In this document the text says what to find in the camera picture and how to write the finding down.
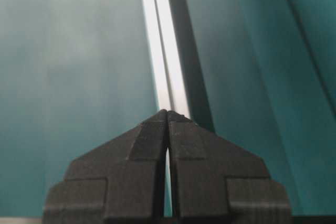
gripper jaw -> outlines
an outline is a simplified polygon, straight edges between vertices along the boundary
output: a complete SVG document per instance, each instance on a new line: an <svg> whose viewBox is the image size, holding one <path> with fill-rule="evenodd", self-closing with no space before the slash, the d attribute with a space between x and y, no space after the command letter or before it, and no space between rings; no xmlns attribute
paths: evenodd
<svg viewBox="0 0 336 224"><path fill-rule="evenodd" d="M166 110L73 160L43 223L163 223L167 148L172 223L290 223L286 191L261 158Z"/></svg>

teal fabric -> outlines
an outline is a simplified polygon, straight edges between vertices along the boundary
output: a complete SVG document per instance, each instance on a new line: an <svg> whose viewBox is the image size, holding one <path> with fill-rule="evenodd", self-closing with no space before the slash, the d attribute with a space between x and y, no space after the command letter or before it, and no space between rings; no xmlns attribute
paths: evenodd
<svg viewBox="0 0 336 224"><path fill-rule="evenodd" d="M334 214L336 123L287 1L187 2L216 133L266 161L294 215ZM302 5L314 10L302 10L309 34L328 38L328 49L313 46L333 89L334 31L318 17L330 10L333 24L335 5Z"/></svg>
<svg viewBox="0 0 336 224"><path fill-rule="evenodd" d="M336 1L292 0L336 107Z"/></svg>
<svg viewBox="0 0 336 224"><path fill-rule="evenodd" d="M0 216L156 112L141 0L0 0Z"/></svg>

textured surface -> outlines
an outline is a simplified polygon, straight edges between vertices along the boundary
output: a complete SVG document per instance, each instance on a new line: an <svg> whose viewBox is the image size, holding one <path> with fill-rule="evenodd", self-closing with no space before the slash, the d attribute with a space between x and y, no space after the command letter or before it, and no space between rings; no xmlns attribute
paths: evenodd
<svg viewBox="0 0 336 224"><path fill-rule="evenodd" d="M76 158L48 194L45 224L163 216L166 111Z"/></svg>
<svg viewBox="0 0 336 224"><path fill-rule="evenodd" d="M285 189L258 156L161 110L75 159L46 199L44 224L161 223L170 149L173 217L179 223L286 224Z"/></svg>

white strip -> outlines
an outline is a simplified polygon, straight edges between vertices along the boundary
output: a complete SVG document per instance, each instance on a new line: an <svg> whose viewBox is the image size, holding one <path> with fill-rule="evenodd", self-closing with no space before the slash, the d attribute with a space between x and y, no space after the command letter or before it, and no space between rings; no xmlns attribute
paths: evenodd
<svg viewBox="0 0 336 224"><path fill-rule="evenodd" d="M156 15L155 0L142 0L147 37L151 53L152 69L156 89L156 101L159 109L173 109L170 100L167 76L164 65L163 49L159 30L159 19Z"/></svg>
<svg viewBox="0 0 336 224"><path fill-rule="evenodd" d="M173 110L190 118L169 0L156 0Z"/></svg>

teal surface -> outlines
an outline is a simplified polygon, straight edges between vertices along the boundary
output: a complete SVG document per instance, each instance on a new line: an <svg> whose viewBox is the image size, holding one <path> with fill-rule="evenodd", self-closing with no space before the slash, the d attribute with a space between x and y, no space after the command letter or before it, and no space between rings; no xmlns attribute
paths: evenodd
<svg viewBox="0 0 336 224"><path fill-rule="evenodd" d="M336 1L292 0L336 108Z"/></svg>
<svg viewBox="0 0 336 224"><path fill-rule="evenodd" d="M141 0L0 0L0 216L156 112Z"/></svg>
<svg viewBox="0 0 336 224"><path fill-rule="evenodd" d="M299 7L308 34L328 38L328 49L325 40L312 41L333 89L335 33L318 17L329 15L334 24L335 4L319 0L324 10L305 1ZM187 2L216 133L266 161L294 215L334 214L336 123L287 1Z"/></svg>

